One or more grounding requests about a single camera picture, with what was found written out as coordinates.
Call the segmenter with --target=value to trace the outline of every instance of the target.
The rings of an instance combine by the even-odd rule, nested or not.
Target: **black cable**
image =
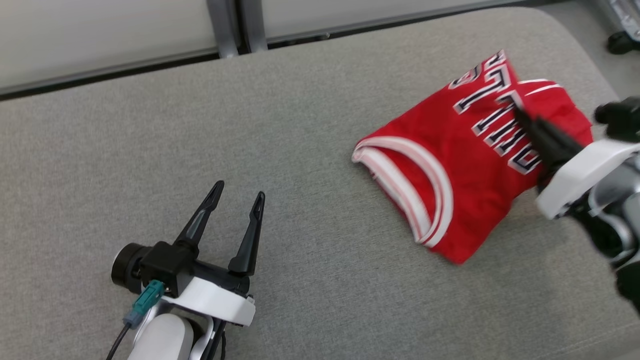
[[[109,355],[107,355],[106,360],[111,360],[113,358],[113,355],[116,353],[118,346],[120,346],[122,339],[124,339],[124,336],[127,334],[127,331],[129,331],[130,328],[131,328],[131,324],[128,323],[124,325],[124,327],[122,328],[122,331],[120,331],[120,335],[118,335],[118,338],[113,343],[113,346],[111,347],[111,350],[109,351]]]
[[[220,360],[225,360],[227,356],[227,335],[226,331],[222,332],[222,348],[220,349]]]

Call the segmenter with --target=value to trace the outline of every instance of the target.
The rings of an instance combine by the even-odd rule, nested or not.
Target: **white trim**
[[[400,152],[416,163],[429,177],[435,195],[436,208],[431,228],[420,238],[420,242],[427,247],[435,246],[442,240],[453,217],[453,189],[442,164],[420,144],[399,136],[366,138],[356,145],[355,151],[367,146]]]
[[[545,81],[552,82],[551,80],[547,80],[547,79],[533,79],[533,80],[518,81],[518,84],[542,83],[542,82],[545,82]]]
[[[373,173],[386,193],[404,211],[413,232],[415,242],[429,231],[431,221],[426,206],[411,182],[396,164],[383,152],[373,147],[363,147],[353,153],[352,161],[363,163]]]
[[[533,90],[532,92],[528,93],[528,94],[527,94],[527,95],[525,95],[525,96],[529,96],[529,95],[531,95],[531,94],[535,94],[536,92],[541,92],[541,91],[549,90],[549,89],[552,89],[552,88],[561,88],[561,86],[560,86],[560,85],[558,85],[558,84],[549,85],[549,86],[543,86],[543,87],[541,87],[541,88],[539,88],[539,89],[535,89],[535,90]]]

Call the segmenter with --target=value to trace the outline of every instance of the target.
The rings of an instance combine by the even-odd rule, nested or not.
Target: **white wall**
[[[213,47],[205,0],[0,1],[0,89]]]
[[[508,0],[262,0],[267,39]]]

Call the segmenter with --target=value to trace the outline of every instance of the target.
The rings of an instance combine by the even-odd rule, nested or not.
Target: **jersey lettering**
[[[533,149],[531,143],[528,143],[522,150],[518,151],[511,159],[509,166],[517,170],[522,175],[527,175],[540,164],[540,157]]]
[[[510,106],[505,109],[511,110],[513,109],[513,106]],[[507,135],[511,130],[513,130],[515,126],[516,126],[516,120],[515,119],[510,120],[507,124],[502,126],[500,129],[492,132],[491,134],[489,134],[489,136],[484,138],[484,142],[486,142],[487,145],[489,145],[490,147],[495,146],[495,144],[498,141],[500,141],[502,137],[504,137],[504,135]]]
[[[487,116],[485,119],[480,120],[474,125],[471,130],[474,131],[476,135],[480,135],[484,133],[485,130],[488,129],[489,125],[493,124],[496,120],[501,118],[504,114],[508,113],[511,109],[513,109],[513,105],[508,105],[504,108],[499,108],[494,111],[491,115]]]
[[[513,135],[507,140],[499,143],[498,146],[495,147],[495,150],[500,154],[500,156],[504,156],[507,152],[513,150],[516,144],[526,135],[526,131],[519,127]]]
[[[509,71],[507,70],[507,67],[505,65],[500,65],[497,68],[487,72],[486,75],[484,76],[484,80],[487,83],[489,81],[493,81],[493,82],[483,87],[482,89],[474,92],[468,97],[458,101],[453,107],[456,110],[456,112],[458,112],[459,114],[462,114],[463,112],[467,111],[467,109],[469,109],[471,104],[475,103],[476,101],[482,98],[485,98],[491,94],[494,94],[496,92],[500,92],[501,90],[504,90],[509,86],[511,86],[511,79],[509,79]]]
[[[451,84],[449,84],[449,89],[452,90],[457,88],[458,86],[473,83],[475,80],[478,79],[478,77],[480,77],[481,72],[482,72],[482,64],[467,71],[467,73],[462,75],[461,78],[455,79],[454,81],[452,81]]]
[[[507,56],[504,50],[500,50],[496,55],[493,55],[489,60],[484,62],[484,71],[504,63],[505,60],[507,60]]]
[[[515,90],[507,91],[504,94],[500,94],[495,102],[499,104],[516,104],[516,106],[518,106],[519,108],[524,107],[524,102]]]

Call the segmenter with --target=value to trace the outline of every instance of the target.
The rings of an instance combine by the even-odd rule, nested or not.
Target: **red jersey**
[[[352,160],[369,168],[417,243],[463,263],[541,170],[514,105],[582,145],[593,141],[589,120],[561,86],[518,82],[500,51],[360,140]]]

